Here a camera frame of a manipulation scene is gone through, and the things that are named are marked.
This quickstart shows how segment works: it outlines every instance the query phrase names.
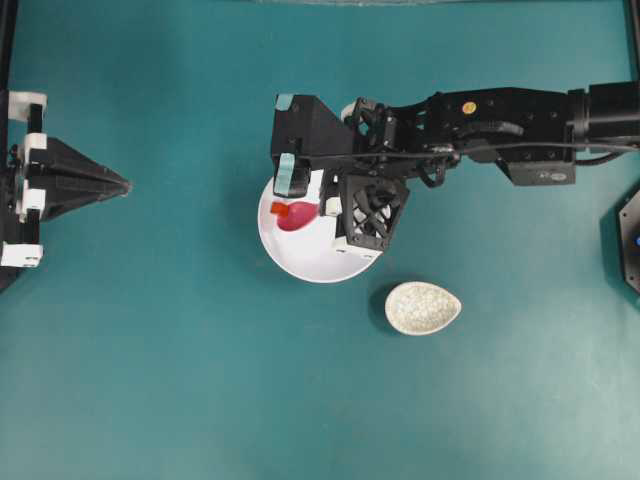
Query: teal table surface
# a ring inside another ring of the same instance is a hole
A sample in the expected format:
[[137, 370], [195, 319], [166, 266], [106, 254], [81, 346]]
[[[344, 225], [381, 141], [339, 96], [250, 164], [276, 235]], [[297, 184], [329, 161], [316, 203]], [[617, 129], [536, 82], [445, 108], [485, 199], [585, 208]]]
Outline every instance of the teal table surface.
[[[255, 221], [278, 92], [338, 110], [630, 78], [618, 0], [24, 1], [11, 88], [135, 188], [44, 225], [41, 268], [0, 297], [0, 478], [639, 478], [615, 224], [638, 155], [547, 189], [466, 160], [412, 184], [389, 252], [338, 285], [281, 271]], [[461, 316], [395, 334], [408, 280]]]

